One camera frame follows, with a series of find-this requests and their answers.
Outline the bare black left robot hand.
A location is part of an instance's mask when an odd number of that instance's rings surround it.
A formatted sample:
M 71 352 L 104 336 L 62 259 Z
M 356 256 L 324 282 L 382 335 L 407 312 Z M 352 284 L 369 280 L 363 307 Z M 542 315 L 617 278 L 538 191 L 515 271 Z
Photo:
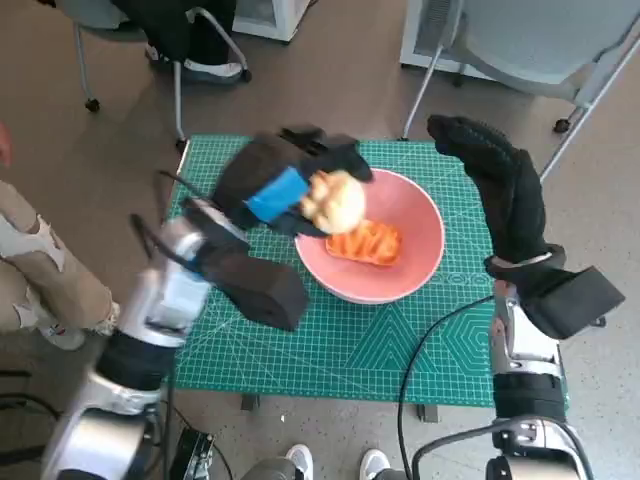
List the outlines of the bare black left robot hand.
M 372 181 L 358 145 L 348 135 L 329 135 L 314 125 L 260 132 L 227 162 L 210 201 L 242 230 L 262 223 L 291 237 L 326 237 L 328 232 L 306 218 L 299 203 L 320 171 L 345 171 L 358 181 Z

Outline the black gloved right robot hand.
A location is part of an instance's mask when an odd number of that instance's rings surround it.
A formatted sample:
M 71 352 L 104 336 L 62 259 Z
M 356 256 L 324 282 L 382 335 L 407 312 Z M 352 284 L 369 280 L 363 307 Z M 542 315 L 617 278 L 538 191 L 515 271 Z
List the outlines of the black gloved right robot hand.
M 436 150 L 459 159 L 476 185 L 493 254 L 517 264 L 548 251 L 542 187 L 528 151 L 502 132 L 461 116 L 432 115 L 427 130 Z

